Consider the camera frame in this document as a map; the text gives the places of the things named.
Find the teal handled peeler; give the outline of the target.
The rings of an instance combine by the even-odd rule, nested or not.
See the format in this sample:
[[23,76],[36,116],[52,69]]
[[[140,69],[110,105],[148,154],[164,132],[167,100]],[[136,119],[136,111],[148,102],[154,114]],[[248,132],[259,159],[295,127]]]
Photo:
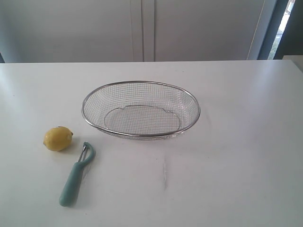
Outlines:
[[96,151],[88,142],[83,143],[83,150],[76,163],[74,163],[68,179],[59,198],[63,207],[73,206],[78,198],[84,169],[94,160]]

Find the white cabinet doors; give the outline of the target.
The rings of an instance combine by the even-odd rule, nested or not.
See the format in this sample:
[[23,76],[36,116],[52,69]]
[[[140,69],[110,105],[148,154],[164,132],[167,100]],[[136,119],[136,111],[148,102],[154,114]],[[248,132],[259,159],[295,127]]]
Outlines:
[[6,62],[255,60],[273,0],[3,0]]

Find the yellow lemon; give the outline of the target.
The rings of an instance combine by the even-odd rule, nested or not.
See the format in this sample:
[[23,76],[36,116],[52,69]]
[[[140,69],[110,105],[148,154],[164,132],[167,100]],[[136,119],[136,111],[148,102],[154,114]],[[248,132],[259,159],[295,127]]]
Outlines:
[[71,145],[72,137],[73,133],[68,128],[58,126],[45,134],[43,144],[51,151],[62,151]]

